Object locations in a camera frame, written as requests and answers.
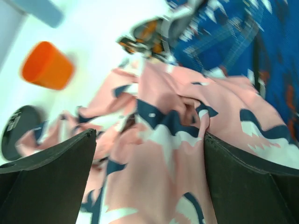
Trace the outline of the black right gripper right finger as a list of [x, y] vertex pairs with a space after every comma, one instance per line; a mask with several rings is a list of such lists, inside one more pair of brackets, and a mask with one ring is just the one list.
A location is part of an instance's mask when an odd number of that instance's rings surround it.
[[204, 138], [206, 180], [220, 224], [298, 224], [299, 171]]

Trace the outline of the pink navy patterned cloth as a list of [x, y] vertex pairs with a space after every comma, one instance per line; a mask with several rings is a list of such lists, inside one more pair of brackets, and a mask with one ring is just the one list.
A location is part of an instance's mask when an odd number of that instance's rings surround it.
[[132, 62], [106, 77], [77, 116], [63, 112], [16, 143], [23, 156], [92, 128], [93, 166], [81, 210], [92, 224], [215, 224], [204, 135], [276, 164], [299, 167], [278, 112], [244, 76], [207, 77], [162, 62]]

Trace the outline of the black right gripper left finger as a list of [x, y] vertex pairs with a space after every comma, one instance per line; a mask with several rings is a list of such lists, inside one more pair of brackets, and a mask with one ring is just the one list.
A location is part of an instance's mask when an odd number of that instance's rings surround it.
[[0, 167], [2, 224], [74, 224], [96, 145], [94, 129]]

